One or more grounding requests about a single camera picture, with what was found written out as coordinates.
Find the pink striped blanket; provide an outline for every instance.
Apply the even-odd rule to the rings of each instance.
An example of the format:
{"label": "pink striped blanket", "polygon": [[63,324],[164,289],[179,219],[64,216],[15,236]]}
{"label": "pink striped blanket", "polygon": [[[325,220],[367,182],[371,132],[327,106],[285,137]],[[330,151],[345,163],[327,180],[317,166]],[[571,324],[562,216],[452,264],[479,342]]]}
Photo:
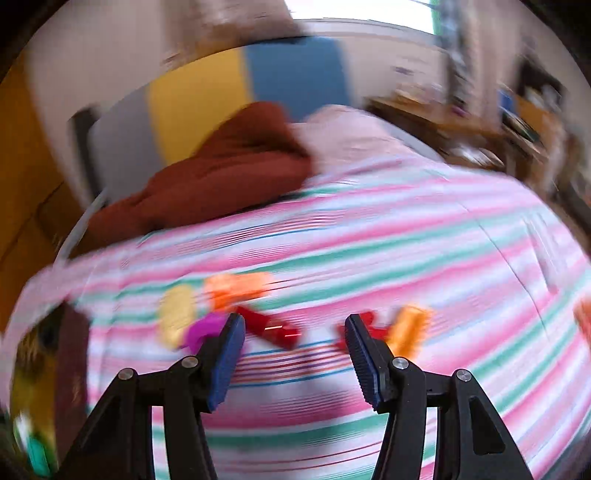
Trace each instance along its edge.
{"label": "pink striped blanket", "polygon": [[[158,342],[160,298],[180,283],[198,292],[224,271],[271,272],[284,288],[252,306],[305,335],[291,352],[247,338],[225,403],[204,419],[220,479],[371,478],[387,419],[363,401],[334,325],[368,309],[389,322],[406,303],[435,311],[415,362],[448,375],[470,369],[535,478],[574,478],[591,458],[591,358],[573,319],[591,286],[589,260],[517,181],[415,154],[369,159],[274,205],[46,268],[12,315],[0,400],[17,342],[63,299],[92,319],[92,407],[121,368],[156,371],[186,354]],[[153,418],[157,477],[166,479],[161,410]],[[430,414],[425,479],[435,434]]]}

